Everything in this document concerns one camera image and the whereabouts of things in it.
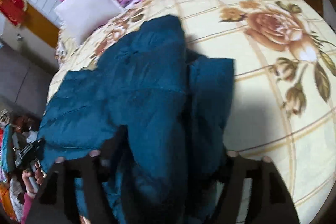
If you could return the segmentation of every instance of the bed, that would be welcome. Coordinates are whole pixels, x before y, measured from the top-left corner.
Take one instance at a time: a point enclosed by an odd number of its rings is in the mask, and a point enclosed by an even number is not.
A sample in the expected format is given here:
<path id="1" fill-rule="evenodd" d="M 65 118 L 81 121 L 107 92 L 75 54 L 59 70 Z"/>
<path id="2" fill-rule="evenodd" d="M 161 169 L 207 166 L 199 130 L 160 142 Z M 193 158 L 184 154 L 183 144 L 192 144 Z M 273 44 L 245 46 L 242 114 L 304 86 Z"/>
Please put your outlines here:
<path id="1" fill-rule="evenodd" d="M 188 47 L 236 60 L 235 97 L 223 141 L 242 156 L 270 156 L 310 223 L 335 182 L 336 35 L 303 0 L 142 0 L 67 48 L 48 100 L 69 70 L 95 69 L 101 54 L 146 20 L 179 16 Z M 245 220 L 246 181 L 237 223 Z"/>

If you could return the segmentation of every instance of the pillow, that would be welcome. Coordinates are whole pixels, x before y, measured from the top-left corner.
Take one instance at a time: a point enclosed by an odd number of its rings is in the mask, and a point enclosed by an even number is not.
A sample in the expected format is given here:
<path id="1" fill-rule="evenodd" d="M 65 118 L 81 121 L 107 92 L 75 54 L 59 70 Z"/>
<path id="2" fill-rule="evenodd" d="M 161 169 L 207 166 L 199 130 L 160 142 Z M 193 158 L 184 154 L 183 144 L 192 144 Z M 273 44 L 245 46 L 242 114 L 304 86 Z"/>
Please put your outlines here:
<path id="1" fill-rule="evenodd" d="M 117 0 L 64 0 L 55 8 L 66 30 L 78 46 L 101 25 L 124 9 Z"/>

